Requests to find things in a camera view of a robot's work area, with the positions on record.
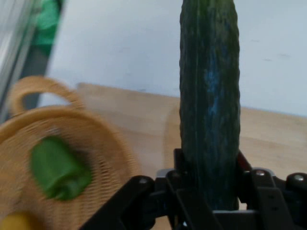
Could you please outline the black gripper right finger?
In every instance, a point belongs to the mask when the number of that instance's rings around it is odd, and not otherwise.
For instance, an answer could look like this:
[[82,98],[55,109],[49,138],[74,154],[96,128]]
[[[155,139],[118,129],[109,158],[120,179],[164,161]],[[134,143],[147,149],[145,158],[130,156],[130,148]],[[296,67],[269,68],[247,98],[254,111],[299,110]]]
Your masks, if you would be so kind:
[[250,165],[242,152],[237,157],[237,195],[255,210],[262,230],[307,228],[307,175],[295,172],[285,180],[271,170]]

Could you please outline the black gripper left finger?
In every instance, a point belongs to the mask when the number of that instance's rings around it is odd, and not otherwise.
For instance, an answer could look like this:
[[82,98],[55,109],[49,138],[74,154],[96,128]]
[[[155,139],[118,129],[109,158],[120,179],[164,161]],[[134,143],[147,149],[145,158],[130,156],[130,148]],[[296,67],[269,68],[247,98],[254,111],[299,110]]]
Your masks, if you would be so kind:
[[149,230],[156,218],[167,216],[173,230],[221,230],[213,211],[189,184],[181,149],[174,149],[174,163],[163,177],[132,177],[81,229]]

